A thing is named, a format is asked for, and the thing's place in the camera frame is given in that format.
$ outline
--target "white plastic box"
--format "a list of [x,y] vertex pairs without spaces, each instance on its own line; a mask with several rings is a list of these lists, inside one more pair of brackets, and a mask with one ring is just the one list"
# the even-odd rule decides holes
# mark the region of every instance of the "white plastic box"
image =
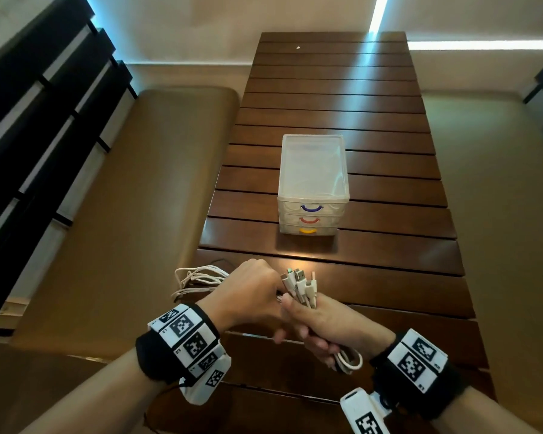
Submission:
[[344,138],[284,135],[277,199],[282,233],[335,234],[350,200]]

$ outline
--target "person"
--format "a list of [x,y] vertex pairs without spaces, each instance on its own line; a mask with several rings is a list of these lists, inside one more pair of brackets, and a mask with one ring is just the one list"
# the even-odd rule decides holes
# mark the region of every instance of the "person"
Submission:
[[[281,304],[277,291],[283,295]],[[395,340],[395,334],[348,306],[318,293],[312,310],[294,301],[280,276],[264,260],[242,263],[213,292],[197,302],[221,333],[242,323],[280,320],[276,343],[293,326],[304,346],[332,366],[332,354],[345,345],[369,360]],[[23,434],[118,434],[129,432],[166,386],[141,370],[135,349],[110,363],[26,427]],[[535,429],[476,389],[468,387],[432,421],[441,434],[529,434]]]

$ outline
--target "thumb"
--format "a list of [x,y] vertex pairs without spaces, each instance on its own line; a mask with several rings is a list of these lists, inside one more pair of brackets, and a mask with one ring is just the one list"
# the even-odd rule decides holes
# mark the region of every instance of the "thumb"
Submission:
[[299,304],[294,298],[285,293],[281,297],[281,307],[290,316],[290,318],[299,321],[309,327],[313,327],[316,322],[316,311]]

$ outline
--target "person's left hand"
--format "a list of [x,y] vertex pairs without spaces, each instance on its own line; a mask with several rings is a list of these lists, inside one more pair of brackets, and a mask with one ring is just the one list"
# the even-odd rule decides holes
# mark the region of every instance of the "person's left hand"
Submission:
[[286,292],[280,275],[265,260],[249,259],[197,305],[223,332],[243,323],[279,321],[278,291]]

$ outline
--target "black wristband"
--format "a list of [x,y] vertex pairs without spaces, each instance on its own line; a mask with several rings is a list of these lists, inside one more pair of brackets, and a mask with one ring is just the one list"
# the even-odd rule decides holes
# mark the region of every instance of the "black wristband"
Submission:
[[467,384],[450,362],[447,361],[442,371],[438,373],[427,360],[406,347],[414,358],[436,374],[434,382],[423,393],[416,387],[415,382],[408,379],[388,358],[398,344],[403,344],[401,340],[405,334],[398,334],[396,341],[389,348],[370,360],[370,364],[375,368],[372,376],[374,390],[380,395],[384,407],[394,409],[400,405],[409,412],[419,413],[425,420],[436,419],[457,396],[463,393]]
[[[167,384],[172,384],[173,382],[184,377],[185,384],[192,385],[196,382],[197,378],[195,378],[195,376],[188,371],[188,368],[193,364],[186,368],[183,363],[181,363],[175,352],[187,341],[187,339],[197,335],[197,330],[203,324],[206,324],[209,327],[209,330],[215,336],[215,340],[207,344],[195,355],[196,360],[199,360],[203,354],[207,353],[217,345],[219,340],[219,332],[210,320],[209,316],[196,304],[191,304],[188,306],[200,317],[201,322],[193,323],[193,328],[184,337],[182,337],[181,340],[174,345],[174,347],[170,347],[169,344],[163,340],[159,332],[154,330],[150,330],[137,338],[137,341],[135,342],[137,360],[139,362],[139,367],[148,378],[154,381],[164,381]],[[171,321],[165,323],[164,328],[176,322],[177,319],[182,315],[183,314],[176,316],[174,315],[175,318],[172,318]]]

